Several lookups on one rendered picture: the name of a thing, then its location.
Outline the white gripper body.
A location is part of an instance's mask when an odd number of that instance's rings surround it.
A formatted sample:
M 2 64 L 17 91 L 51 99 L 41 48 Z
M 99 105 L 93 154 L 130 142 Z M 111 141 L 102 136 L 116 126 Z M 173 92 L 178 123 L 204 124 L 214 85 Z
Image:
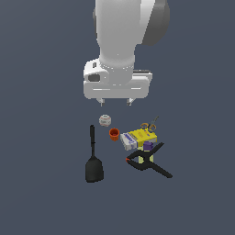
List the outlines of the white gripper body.
M 109 84 L 110 72 L 102 68 L 98 59 L 84 66 L 84 96 L 97 100 L 106 98 L 144 98 L 149 93 L 152 73 L 149 70 L 134 70 L 129 82 Z

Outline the white baseball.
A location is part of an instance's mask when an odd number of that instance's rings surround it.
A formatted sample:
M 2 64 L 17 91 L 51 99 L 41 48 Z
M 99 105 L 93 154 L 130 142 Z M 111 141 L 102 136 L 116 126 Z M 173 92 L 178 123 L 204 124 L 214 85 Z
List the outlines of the white baseball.
M 111 117 L 109 115 L 102 115 L 99 118 L 99 124 L 103 127 L 108 127 L 111 124 Z

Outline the small orange cup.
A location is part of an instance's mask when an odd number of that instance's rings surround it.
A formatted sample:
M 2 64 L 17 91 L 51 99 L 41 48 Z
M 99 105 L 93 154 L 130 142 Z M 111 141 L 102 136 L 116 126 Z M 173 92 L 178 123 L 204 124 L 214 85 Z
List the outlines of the small orange cup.
M 110 136 L 110 139 L 112 139 L 113 141 L 117 141 L 118 137 L 119 137 L 119 130 L 118 129 L 111 129 L 109 131 L 109 136 Z

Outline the yellow and white box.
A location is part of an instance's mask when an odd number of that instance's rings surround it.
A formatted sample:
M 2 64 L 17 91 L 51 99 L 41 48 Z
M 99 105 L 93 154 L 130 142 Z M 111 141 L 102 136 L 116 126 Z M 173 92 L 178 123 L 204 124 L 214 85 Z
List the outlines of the yellow and white box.
M 136 129 L 130 132 L 122 133 L 120 140 L 126 151 L 142 147 L 145 141 L 156 142 L 157 136 L 154 132 L 149 132 L 147 129 Z

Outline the purple-capped pale bottle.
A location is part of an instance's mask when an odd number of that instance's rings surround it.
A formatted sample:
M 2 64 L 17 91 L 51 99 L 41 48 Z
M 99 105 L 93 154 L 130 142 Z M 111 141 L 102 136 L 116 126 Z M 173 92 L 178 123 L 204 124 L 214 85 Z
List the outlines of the purple-capped pale bottle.
M 153 149 L 153 143 L 152 142 L 149 142 L 149 141 L 145 141 L 143 143 L 143 145 L 141 147 L 139 147 L 139 150 L 141 151 L 151 151 Z M 140 156 L 139 157 L 139 163 L 143 163 L 144 160 L 143 158 Z

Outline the black spring clamp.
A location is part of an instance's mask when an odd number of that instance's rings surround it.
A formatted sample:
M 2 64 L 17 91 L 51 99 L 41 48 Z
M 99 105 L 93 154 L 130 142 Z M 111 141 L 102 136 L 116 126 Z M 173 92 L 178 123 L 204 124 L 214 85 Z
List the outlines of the black spring clamp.
M 150 161 L 150 157 L 156 151 L 158 151 L 162 146 L 163 142 L 160 142 L 151 151 L 141 151 L 141 150 L 134 151 L 130 154 L 130 156 L 126 158 L 126 162 L 137 170 L 144 171 L 147 169 L 153 169 L 157 173 L 160 173 L 167 178 L 172 178 L 173 176 L 170 173 L 165 171 L 162 167 L 160 167 L 156 163 Z M 143 158 L 143 163 L 138 163 L 134 161 L 134 158 L 139 156 Z

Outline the black spatula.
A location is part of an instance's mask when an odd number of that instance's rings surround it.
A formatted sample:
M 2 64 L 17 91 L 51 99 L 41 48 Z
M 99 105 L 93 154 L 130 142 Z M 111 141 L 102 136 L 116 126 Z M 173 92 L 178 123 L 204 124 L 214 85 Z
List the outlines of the black spatula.
M 102 162 L 95 157 L 95 126 L 90 126 L 92 155 L 85 165 L 85 181 L 95 183 L 104 179 Z

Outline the orange-handled scissors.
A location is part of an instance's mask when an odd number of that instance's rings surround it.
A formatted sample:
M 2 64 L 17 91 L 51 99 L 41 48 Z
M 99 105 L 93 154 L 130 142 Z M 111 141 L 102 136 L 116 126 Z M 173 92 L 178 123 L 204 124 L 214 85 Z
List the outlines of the orange-handled scissors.
M 153 132 L 156 130 L 156 125 L 155 125 L 155 122 L 156 120 L 158 119 L 159 117 L 156 117 L 153 121 L 151 121 L 150 123 L 142 123 L 140 125 L 140 127 L 142 129 L 147 129 L 149 132 Z

